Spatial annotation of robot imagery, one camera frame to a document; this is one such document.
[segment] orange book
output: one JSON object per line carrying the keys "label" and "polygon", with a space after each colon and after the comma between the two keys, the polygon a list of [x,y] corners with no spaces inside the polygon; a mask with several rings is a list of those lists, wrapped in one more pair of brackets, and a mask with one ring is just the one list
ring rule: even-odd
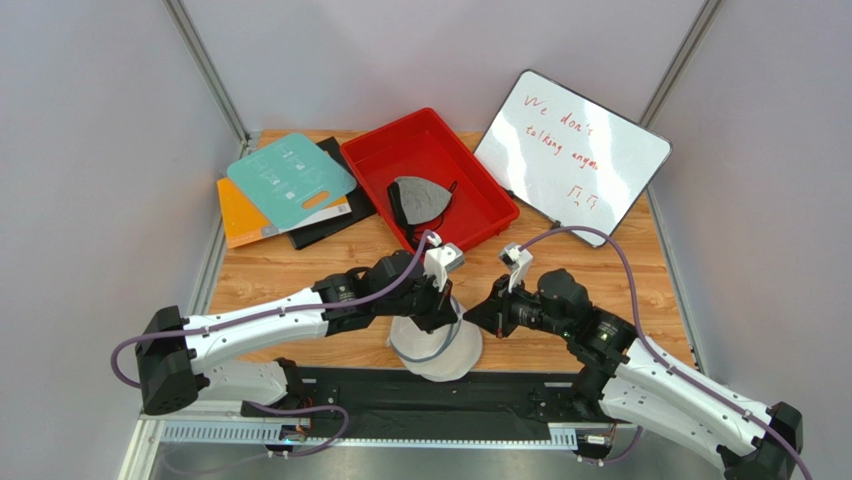
{"label": "orange book", "polygon": [[[228,248],[239,247],[285,232],[285,230],[278,229],[267,220],[231,179],[222,178],[216,183],[216,186],[219,189],[219,206],[222,209],[225,242]],[[352,208],[349,206],[346,196],[343,196],[290,230],[313,225],[323,220],[345,215],[351,211]]]}

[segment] white wall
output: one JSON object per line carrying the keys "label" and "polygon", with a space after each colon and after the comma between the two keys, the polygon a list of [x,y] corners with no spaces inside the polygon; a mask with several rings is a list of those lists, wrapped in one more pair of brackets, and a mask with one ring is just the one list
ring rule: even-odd
{"label": "white wall", "polygon": [[249,130],[484,130],[522,70],[638,119],[703,0],[185,0]]}
{"label": "white wall", "polygon": [[714,378],[805,418],[849,478],[852,4],[726,2],[654,130],[653,195]]}
{"label": "white wall", "polygon": [[160,1],[0,4],[0,477],[115,478],[109,353],[186,307],[236,151]]}

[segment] face mask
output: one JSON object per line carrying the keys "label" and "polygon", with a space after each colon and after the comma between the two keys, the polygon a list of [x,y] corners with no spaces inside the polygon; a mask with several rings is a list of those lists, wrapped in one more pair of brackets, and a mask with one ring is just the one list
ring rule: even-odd
{"label": "face mask", "polygon": [[412,247],[417,247],[419,239],[416,227],[427,227],[429,222],[440,217],[440,223],[431,227],[437,230],[444,223],[444,212],[453,200],[453,191],[457,182],[446,189],[434,182],[420,177],[397,177],[388,185],[388,197],[397,225],[405,232]]}

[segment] wooden tabletop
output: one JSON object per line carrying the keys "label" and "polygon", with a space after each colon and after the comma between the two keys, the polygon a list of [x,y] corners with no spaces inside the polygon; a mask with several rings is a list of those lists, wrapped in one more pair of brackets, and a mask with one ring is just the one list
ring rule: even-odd
{"label": "wooden tabletop", "polygon": [[[259,147],[291,133],[264,131]],[[319,141],[334,136],[342,144],[363,132],[303,131]],[[481,133],[459,133],[473,149]],[[472,307],[486,298],[493,282],[507,273],[497,253],[509,242],[523,243],[550,227],[550,222],[519,204],[521,216],[508,230],[464,252],[465,265],[451,275],[453,294]],[[648,202],[643,196],[616,231],[633,267],[639,289],[640,314],[646,333],[662,348],[688,365],[689,343],[678,313]],[[228,250],[213,294],[210,313],[249,307],[291,295],[332,273],[355,266],[372,266],[384,255],[402,248],[378,215],[365,219],[303,250],[295,250],[285,235]],[[530,248],[535,260],[527,283],[550,270],[565,268],[589,290],[591,300],[630,321],[630,296],[621,262],[609,246],[592,248],[573,235],[554,235]],[[390,318],[377,318],[370,328],[320,340],[290,342],[251,353],[245,360],[268,362],[278,357],[299,365],[402,367],[386,346]],[[511,337],[484,334],[482,357],[476,369],[513,371],[578,371],[582,365],[568,353],[565,341],[549,334],[518,328]]]}

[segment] gray floor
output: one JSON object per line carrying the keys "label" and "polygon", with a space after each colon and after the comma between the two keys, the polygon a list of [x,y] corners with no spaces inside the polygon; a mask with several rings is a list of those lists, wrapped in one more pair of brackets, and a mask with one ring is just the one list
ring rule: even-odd
{"label": "gray floor", "polygon": [[[632,432],[618,438],[623,448]],[[263,453],[252,445],[163,445],[171,465],[204,470]],[[152,480],[185,479],[157,465]],[[570,452],[533,450],[465,450],[426,448],[335,447],[317,455],[292,460],[262,459],[228,472],[205,475],[222,479],[347,479],[347,480],[449,480],[536,479],[590,480],[672,479],[718,480],[721,473],[692,452],[652,433],[646,433],[631,458],[602,469],[581,465]]]}

